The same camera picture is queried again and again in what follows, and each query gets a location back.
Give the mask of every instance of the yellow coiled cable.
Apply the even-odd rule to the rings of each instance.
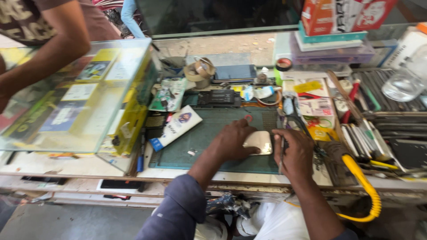
[[[371,185],[371,183],[366,179],[365,175],[362,173],[362,170],[360,169],[359,165],[354,161],[354,159],[350,155],[343,155],[342,161],[345,163],[345,165],[348,167],[350,172],[356,177],[357,181],[362,185],[363,189],[369,194],[369,196],[372,199],[372,207],[369,212],[369,215],[366,217],[358,218],[358,217],[350,217],[344,214],[337,214],[340,217],[346,218],[351,221],[355,222],[370,222],[374,220],[376,217],[379,217],[381,213],[381,199],[378,195],[375,188]],[[291,204],[295,207],[301,207],[296,204],[290,203],[285,201],[286,203]]]

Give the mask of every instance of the red ring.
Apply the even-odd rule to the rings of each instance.
[[[252,116],[251,115],[246,115],[245,117],[244,117],[245,119],[246,119],[246,121],[248,121],[248,122],[252,122]]]

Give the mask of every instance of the green repair mat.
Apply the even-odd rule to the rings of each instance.
[[[193,107],[203,119],[190,131],[167,145],[159,152],[154,152],[149,167],[190,169],[197,157],[206,149],[221,129],[233,120],[239,120],[246,115],[252,116],[249,125],[259,131],[269,131],[277,126],[277,111],[274,108],[198,108]],[[196,152],[193,156],[188,151]],[[243,161],[229,161],[224,163],[220,171],[238,173],[277,173],[278,167],[273,154],[263,156],[249,156]]]

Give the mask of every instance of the teal box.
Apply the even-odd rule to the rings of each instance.
[[[302,22],[298,23],[299,34],[301,35],[301,39],[303,43],[324,43],[324,42],[335,42],[335,41],[349,41],[349,40],[362,40],[365,35],[368,33],[367,31],[361,32],[345,32],[338,34],[326,34],[326,35],[318,35],[309,37],[305,34],[304,26]]]

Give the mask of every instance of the navy blue sleeve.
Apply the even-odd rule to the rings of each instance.
[[[164,200],[149,217],[136,240],[193,240],[196,223],[206,218],[206,198],[190,175],[174,179],[164,192]]]
[[[332,240],[358,240],[358,239],[359,238],[357,237],[355,232],[346,228],[345,231],[341,233],[341,235],[337,236]]]

